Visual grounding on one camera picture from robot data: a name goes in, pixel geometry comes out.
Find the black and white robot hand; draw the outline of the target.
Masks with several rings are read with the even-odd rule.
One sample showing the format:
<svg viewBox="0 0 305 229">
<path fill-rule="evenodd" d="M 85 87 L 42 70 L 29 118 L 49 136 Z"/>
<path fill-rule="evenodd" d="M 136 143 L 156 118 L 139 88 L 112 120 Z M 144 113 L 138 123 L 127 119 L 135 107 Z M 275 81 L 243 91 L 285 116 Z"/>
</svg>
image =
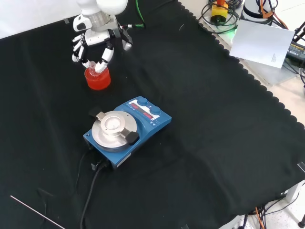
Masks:
<svg viewBox="0 0 305 229">
<path fill-rule="evenodd" d="M 80 14 L 73 20 L 73 29 L 80 34 L 72 39 L 72 61 L 80 62 L 96 73 L 102 73 L 114 54 L 110 40 L 120 36 L 116 17 L 104 14 L 102 11 L 87 17 Z M 85 55 L 87 48 L 99 44 L 106 44 L 101 60 L 98 62 L 88 60 Z"/>
</svg>

